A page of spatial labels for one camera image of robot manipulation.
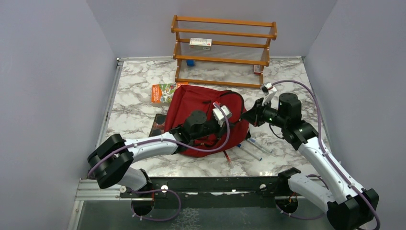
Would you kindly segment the red student backpack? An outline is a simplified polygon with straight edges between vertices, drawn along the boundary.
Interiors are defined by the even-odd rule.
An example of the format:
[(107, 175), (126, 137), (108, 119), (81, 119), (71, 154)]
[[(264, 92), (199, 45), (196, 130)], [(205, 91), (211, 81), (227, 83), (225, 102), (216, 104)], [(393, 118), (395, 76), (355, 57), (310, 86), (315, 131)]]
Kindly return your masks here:
[[(215, 119), (213, 103), (226, 105), (231, 113), (230, 128), (221, 139), (209, 138), (206, 121)], [(205, 157), (228, 150), (246, 139), (249, 123), (240, 116), (246, 111), (241, 94), (218, 91), (205, 87), (182, 85), (175, 92), (166, 115), (165, 132), (174, 135), (179, 142), (192, 146), (179, 146), (176, 153), (191, 157)]]

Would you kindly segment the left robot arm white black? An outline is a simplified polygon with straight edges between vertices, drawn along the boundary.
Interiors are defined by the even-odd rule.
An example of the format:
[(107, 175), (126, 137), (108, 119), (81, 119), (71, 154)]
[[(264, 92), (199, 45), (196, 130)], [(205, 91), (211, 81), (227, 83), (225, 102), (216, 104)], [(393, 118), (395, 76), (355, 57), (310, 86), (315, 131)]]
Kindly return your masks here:
[[(120, 134), (111, 135), (88, 156), (88, 177), (95, 179), (101, 189), (120, 184), (132, 188), (140, 197), (146, 196), (151, 186), (148, 175), (144, 170), (131, 168), (131, 164), (159, 155), (182, 153), (188, 149), (218, 152), (230, 138), (229, 118), (232, 114), (226, 106), (222, 106), (213, 109), (213, 115), (213, 119), (207, 120), (204, 112), (194, 111), (182, 125), (149, 138), (125, 140)], [(197, 139), (223, 132), (226, 133), (226, 140), (215, 149), (199, 149), (192, 145)]]

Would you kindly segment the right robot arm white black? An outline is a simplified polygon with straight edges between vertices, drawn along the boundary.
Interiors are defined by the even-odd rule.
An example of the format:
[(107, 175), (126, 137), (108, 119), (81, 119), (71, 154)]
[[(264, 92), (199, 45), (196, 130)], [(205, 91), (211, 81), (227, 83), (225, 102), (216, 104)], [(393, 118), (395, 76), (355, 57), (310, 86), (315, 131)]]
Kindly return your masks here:
[(257, 99), (241, 118), (255, 127), (265, 123), (279, 127), (283, 139), (312, 164), (326, 183), (323, 187), (292, 169), (278, 175), (276, 188), (280, 194), (296, 192), (304, 196), (326, 214), (336, 230), (354, 230), (374, 218), (378, 194), (353, 179), (328, 151), (316, 129), (302, 119), (302, 104), (294, 93), (281, 94), (276, 109), (266, 98)]

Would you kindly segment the clear pen blue cap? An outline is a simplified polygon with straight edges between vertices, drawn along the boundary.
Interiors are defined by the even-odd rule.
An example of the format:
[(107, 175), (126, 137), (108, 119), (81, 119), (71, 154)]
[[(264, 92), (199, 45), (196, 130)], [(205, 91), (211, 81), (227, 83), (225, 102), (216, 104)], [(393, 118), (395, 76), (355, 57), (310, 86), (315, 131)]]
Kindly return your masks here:
[(251, 145), (253, 145), (254, 147), (258, 148), (260, 151), (262, 151), (265, 154), (272, 154), (273, 153), (273, 150), (270, 150), (270, 149), (266, 148), (265, 146), (261, 145), (259, 142), (254, 140), (253, 138), (248, 138), (248, 139), (246, 139), (246, 141), (248, 143), (250, 143)]

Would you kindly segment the blue capped white marker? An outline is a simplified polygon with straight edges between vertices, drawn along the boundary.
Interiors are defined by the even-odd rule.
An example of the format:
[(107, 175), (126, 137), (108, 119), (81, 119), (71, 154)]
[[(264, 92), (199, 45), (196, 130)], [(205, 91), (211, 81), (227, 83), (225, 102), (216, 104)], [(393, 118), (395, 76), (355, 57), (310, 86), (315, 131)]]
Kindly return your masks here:
[(250, 152), (249, 150), (247, 150), (244, 146), (242, 146), (241, 144), (237, 144), (237, 147), (239, 149), (241, 149), (242, 151), (244, 151), (245, 153), (247, 153), (248, 155), (252, 156), (253, 158), (257, 159), (258, 161), (262, 160), (262, 157), (257, 156), (256, 154)]

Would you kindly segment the red pen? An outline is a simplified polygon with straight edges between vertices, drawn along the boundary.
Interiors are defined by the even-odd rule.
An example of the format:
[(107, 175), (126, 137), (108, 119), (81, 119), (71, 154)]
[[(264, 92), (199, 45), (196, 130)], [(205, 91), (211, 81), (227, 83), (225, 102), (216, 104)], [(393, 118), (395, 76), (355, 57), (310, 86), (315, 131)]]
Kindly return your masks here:
[(226, 158), (226, 160), (227, 160), (227, 163), (228, 163), (228, 165), (229, 165), (230, 169), (233, 169), (233, 168), (234, 168), (234, 166), (233, 166), (233, 164), (232, 164), (232, 161), (231, 161), (231, 159), (230, 159), (229, 155), (227, 154), (227, 152), (226, 152), (226, 151), (223, 151), (223, 154), (224, 154), (224, 156), (225, 156), (225, 158)]

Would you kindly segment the small red white box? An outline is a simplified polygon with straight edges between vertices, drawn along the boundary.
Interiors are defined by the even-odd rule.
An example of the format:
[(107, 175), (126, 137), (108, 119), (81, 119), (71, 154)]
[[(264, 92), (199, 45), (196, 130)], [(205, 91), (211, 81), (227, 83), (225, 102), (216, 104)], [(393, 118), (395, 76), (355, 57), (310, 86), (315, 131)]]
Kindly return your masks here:
[(253, 65), (253, 73), (260, 75), (262, 73), (261, 71), (261, 65)]

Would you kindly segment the dark book three days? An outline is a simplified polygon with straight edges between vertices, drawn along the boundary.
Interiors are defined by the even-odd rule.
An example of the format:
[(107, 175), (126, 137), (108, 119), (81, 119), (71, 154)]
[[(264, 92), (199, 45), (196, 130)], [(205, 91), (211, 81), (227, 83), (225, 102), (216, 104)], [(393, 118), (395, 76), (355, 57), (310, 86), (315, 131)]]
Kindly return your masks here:
[(156, 114), (153, 120), (152, 128), (149, 133), (149, 137), (159, 136), (163, 134), (165, 131), (165, 121), (166, 115), (164, 114)]

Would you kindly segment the orange green children's book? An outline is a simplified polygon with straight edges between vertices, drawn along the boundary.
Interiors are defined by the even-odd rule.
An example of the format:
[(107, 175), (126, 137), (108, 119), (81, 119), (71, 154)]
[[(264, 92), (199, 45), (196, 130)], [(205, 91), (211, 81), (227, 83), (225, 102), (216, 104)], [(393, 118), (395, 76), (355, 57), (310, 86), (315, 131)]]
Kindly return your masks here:
[(177, 82), (168, 84), (152, 85), (151, 102), (152, 103), (170, 103), (174, 92), (182, 85), (188, 85), (187, 82)]

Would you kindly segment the small blue cube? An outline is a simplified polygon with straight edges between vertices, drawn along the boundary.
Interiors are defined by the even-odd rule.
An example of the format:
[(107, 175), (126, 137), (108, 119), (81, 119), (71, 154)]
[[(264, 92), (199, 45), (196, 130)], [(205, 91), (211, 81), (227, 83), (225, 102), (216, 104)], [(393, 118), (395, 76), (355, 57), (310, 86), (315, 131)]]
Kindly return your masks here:
[(195, 66), (195, 60), (186, 60), (186, 64), (189, 67), (194, 67)]

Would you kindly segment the wooden three-tier shelf rack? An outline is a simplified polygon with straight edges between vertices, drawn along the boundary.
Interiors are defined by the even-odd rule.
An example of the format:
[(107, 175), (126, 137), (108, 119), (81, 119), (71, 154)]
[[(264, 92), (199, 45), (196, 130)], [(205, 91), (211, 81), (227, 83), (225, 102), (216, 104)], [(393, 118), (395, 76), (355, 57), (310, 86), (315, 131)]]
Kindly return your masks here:
[[(218, 18), (174, 15), (170, 31), (175, 35), (173, 59), (177, 62), (176, 82), (259, 88), (264, 83), (264, 69), (270, 65), (271, 42), (277, 39), (276, 22), (258, 22)], [(189, 49), (190, 38), (212, 39), (210, 51)], [(224, 80), (202, 80), (181, 77), (186, 60), (220, 65), (238, 65), (251, 68), (258, 82), (239, 83)], [(253, 65), (261, 65), (260, 75), (253, 73)]]

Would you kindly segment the white box on shelf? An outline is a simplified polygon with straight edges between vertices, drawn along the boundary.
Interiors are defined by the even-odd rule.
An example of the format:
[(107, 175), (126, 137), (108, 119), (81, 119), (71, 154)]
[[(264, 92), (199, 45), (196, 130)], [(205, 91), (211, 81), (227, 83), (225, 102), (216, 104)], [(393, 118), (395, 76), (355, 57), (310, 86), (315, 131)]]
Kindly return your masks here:
[(212, 39), (190, 38), (189, 49), (210, 51), (212, 49)]

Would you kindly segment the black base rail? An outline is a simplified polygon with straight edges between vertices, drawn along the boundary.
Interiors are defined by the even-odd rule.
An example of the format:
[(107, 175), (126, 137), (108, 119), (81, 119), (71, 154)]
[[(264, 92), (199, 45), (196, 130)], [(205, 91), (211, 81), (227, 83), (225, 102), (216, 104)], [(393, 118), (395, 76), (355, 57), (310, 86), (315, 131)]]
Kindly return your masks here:
[(113, 185), (100, 189), (95, 180), (81, 180), (78, 201), (130, 202), (145, 209), (275, 207), (275, 200), (294, 197), (277, 176), (256, 177), (152, 177), (153, 192), (138, 195)]

